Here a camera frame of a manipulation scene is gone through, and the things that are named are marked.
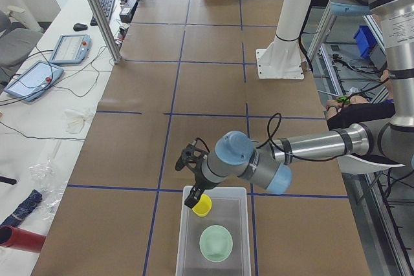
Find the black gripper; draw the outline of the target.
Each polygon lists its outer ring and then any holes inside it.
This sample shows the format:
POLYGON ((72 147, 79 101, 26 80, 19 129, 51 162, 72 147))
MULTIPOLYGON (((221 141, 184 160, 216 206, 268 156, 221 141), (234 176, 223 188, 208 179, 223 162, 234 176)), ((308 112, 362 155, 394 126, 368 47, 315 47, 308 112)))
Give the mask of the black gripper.
POLYGON ((188 197, 184 201, 184 205, 188 208, 194 208, 200 201, 205 190, 210 190, 216 187, 213 183, 205 178, 203 174, 195 174, 195 184, 190 190, 188 197))

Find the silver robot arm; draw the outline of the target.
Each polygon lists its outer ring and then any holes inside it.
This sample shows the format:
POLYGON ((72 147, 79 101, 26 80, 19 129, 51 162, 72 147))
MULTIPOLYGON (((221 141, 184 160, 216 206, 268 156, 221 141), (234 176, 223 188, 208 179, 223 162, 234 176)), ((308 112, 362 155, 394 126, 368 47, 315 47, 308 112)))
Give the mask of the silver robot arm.
POLYGON ((395 95, 391 117, 360 117, 348 127, 321 133, 253 142, 239 131, 226 133, 212 151, 189 144, 175 165, 189 168, 195 185, 185 199, 187 207, 202 194, 235 175, 280 195, 291 183, 294 160, 324 162, 348 154, 375 154, 404 166, 413 165, 413 0, 333 0, 341 9, 362 6, 381 21, 389 79, 395 95))

